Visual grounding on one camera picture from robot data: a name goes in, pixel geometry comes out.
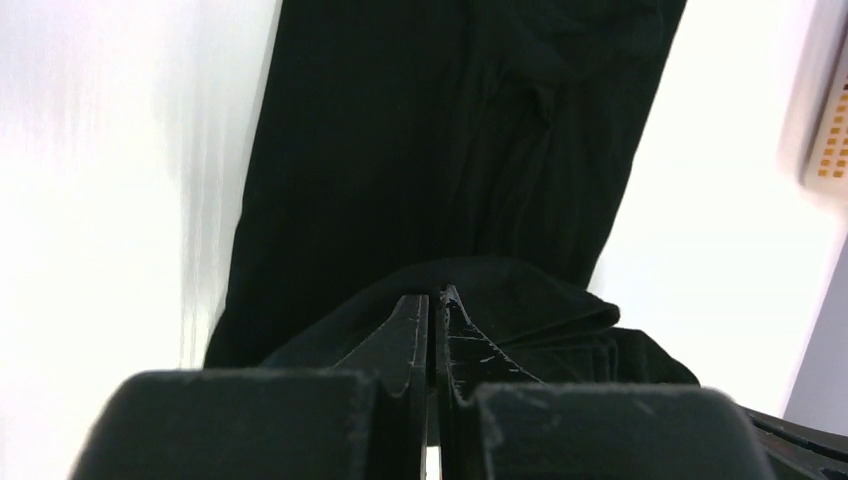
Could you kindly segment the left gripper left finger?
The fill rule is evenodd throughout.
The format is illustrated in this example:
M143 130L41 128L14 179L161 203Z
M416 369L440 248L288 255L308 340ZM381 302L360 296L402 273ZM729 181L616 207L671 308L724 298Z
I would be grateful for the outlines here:
M389 317L332 368L373 376L389 395L403 396L427 350L428 314L427 295L402 296Z

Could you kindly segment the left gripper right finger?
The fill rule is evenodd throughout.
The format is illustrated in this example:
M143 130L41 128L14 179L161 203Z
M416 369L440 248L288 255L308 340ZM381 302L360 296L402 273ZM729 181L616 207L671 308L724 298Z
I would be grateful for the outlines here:
M471 320L455 286L441 292L435 323L439 404L466 406L486 383L538 383Z

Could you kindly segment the black t shirt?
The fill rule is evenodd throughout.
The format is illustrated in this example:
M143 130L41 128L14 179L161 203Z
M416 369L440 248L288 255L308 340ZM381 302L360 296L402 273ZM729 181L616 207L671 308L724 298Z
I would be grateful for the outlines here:
M588 291L681 1L287 1L208 368L327 367L454 287L547 382L695 384Z

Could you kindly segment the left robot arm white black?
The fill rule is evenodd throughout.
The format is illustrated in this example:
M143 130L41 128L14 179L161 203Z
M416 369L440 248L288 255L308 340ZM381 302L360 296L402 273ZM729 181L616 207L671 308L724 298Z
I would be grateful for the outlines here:
M388 313L351 300L363 372L353 436L366 479L425 475L428 416L446 479L843 479L847 440L700 387L542 383L472 323L454 288Z

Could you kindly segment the white plastic laundry basket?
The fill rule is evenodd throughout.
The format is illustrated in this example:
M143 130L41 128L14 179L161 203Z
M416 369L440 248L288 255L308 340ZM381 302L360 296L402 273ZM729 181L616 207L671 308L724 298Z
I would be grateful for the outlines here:
M847 3L812 1L777 160L805 191L847 201Z

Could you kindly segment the yellow t shirt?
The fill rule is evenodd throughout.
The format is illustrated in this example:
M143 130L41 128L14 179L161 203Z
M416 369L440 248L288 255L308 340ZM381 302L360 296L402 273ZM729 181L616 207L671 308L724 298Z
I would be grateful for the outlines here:
M837 67L812 153L815 180L847 179L847 61Z

